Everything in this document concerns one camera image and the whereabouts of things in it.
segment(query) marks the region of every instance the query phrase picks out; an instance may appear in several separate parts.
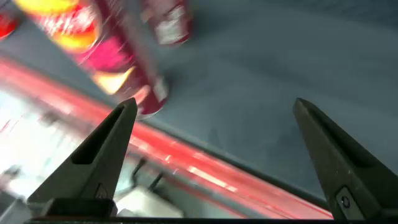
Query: screw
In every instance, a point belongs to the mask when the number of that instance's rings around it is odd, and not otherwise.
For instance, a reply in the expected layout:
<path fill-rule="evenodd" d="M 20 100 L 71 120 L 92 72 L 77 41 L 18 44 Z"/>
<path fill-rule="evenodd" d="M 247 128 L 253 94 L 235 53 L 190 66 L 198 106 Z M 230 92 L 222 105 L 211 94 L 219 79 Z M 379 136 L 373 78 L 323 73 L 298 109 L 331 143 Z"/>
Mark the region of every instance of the screw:
<path fill-rule="evenodd" d="M 341 197 L 341 203 L 343 204 L 343 206 L 345 208 L 349 208 L 350 204 L 349 204 L 349 199 L 346 196 L 342 196 Z"/>

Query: can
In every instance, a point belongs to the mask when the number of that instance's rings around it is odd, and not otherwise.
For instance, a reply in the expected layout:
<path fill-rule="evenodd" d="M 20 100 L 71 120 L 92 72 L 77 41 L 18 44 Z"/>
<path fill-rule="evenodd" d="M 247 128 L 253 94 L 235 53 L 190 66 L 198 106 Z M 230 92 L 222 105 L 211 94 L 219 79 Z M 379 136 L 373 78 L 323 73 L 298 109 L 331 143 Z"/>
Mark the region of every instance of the can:
<path fill-rule="evenodd" d="M 148 21 L 160 45 L 175 45 L 187 41 L 192 17 L 187 0 L 142 0 L 143 19 Z"/>
<path fill-rule="evenodd" d="M 14 1 L 105 93 L 118 101 L 134 97 L 138 119 L 161 109 L 167 87 L 122 0 Z"/>

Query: white object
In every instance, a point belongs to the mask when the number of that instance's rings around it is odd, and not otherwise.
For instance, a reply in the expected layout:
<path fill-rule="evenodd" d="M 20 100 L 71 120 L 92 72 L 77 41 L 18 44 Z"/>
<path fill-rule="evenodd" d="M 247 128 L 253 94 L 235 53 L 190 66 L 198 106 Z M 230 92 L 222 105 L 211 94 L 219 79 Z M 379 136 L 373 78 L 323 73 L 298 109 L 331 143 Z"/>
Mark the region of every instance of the white object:
<path fill-rule="evenodd" d="M 116 206 L 136 217 L 183 218 L 180 209 L 141 186 L 134 187 Z"/>

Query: blurred product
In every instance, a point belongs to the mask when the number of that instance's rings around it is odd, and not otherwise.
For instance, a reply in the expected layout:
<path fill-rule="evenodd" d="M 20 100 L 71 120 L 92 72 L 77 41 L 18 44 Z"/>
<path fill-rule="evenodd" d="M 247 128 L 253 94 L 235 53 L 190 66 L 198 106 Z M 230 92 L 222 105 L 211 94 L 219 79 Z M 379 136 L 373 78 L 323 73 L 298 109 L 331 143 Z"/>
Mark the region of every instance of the blurred product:
<path fill-rule="evenodd" d="M 13 18 L 5 12 L 0 12 L 0 40 L 8 37 L 18 25 L 16 18 Z"/>
<path fill-rule="evenodd" d="M 188 40 L 191 17 L 186 0 L 142 0 L 144 20 L 148 20 L 159 44 L 173 45 Z"/>
<path fill-rule="evenodd" d="M 120 0 L 14 0 L 93 81 L 118 101 L 134 97 L 138 118 L 161 109 L 168 91 Z"/>

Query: gray surface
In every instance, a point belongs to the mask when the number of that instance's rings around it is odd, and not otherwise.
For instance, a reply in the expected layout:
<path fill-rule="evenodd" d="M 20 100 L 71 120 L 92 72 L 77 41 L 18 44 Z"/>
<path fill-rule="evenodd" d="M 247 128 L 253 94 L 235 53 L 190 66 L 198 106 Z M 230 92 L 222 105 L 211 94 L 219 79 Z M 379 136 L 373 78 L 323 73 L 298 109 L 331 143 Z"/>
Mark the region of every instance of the gray surface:
<path fill-rule="evenodd" d="M 195 31 L 189 42 L 159 47 L 145 33 L 171 85 L 169 102 L 150 124 L 324 198 L 292 114 L 294 99 L 302 97 L 398 172 L 393 17 L 383 24 L 385 19 L 372 19 L 383 11 L 370 13 L 370 22 L 361 11 L 365 20 L 315 12 L 325 6 L 308 11 L 260 0 L 191 3 Z M 0 50 L 111 104 L 31 23 Z"/>

